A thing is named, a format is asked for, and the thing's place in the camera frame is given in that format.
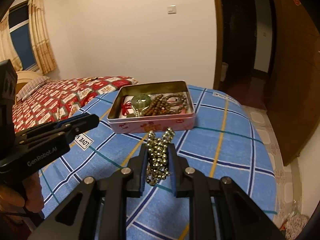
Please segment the left hand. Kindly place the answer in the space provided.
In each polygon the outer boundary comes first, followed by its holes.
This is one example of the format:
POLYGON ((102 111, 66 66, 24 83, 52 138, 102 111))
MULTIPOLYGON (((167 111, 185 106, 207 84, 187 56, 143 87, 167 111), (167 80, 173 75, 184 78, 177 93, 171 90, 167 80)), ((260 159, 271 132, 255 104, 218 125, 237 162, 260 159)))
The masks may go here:
POLYGON ((18 207, 26 207, 33 213, 40 212, 44 207, 42 186, 38 173, 22 182, 22 193, 1 183, 1 211, 16 212, 18 207))

